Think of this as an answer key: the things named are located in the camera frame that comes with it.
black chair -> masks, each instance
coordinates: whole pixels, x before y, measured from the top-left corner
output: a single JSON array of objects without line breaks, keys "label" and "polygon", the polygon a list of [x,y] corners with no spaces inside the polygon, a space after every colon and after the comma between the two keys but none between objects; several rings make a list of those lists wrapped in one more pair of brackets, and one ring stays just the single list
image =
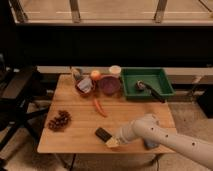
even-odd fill
[{"label": "black chair", "polygon": [[36,67],[25,67],[19,72],[12,69],[2,74],[0,79],[0,131],[13,123],[0,142],[0,151],[16,133],[18,128],[24,127],[30,135],[39,141],[39,136],[28,121],[48,112],[49,107],[27,113],[28,105],[35,96],[46,95],[46,89],[40,83],[41,74]]}]

green tray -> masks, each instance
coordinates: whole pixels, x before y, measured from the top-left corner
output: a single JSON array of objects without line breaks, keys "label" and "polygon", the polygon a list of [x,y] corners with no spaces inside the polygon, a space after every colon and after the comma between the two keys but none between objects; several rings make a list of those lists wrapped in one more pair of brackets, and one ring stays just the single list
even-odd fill
[{"label": "green tray", "polygon": [[139,80],[152,86],[162,97],[174,95],[174,90],[162,68],[122,69],[121,78],[127,100],[153,99],[147,92],[139,92],[135,83]]}]

spoon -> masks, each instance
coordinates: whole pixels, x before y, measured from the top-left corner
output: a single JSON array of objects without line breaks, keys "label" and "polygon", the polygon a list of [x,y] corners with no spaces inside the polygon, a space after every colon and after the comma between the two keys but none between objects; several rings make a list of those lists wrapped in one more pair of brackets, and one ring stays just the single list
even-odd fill
[{"label": "spoon", "polygon": [[149,84],[146,84],[143,81],[137,81],[135,86],[138,91],[148,91],[149,94],[151,94],[158,101],[165,103],[165,99]]}]

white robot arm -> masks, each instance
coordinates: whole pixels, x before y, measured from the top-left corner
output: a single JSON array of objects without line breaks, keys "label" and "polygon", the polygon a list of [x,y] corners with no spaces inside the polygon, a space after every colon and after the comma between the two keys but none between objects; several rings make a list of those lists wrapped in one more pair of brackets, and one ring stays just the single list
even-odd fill
[{"label": "white robot arm", "polygon": [[177,133],[171,133],[158,126],[158,120],[153,114],[146,114],[144,117],[124,125],[118,130],[115,138],[120,144],[130,143],[137,138],[151,140],[209,169],[213,169],[213,143]]}]

orange carrot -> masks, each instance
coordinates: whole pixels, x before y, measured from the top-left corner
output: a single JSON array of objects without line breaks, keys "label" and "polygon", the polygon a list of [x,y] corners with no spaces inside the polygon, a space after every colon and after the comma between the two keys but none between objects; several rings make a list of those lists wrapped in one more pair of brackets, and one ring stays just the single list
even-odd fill
[{"label": "orange carrot", "polygon": [[93,99],[93,104],[96,108],[96,110],[98,111],[99,114],[101,114],[103,117],[107,117],[107,114],[104,112],[103,108],[101,107],[100,102],[98,101],[98,99],[94,98]]}]

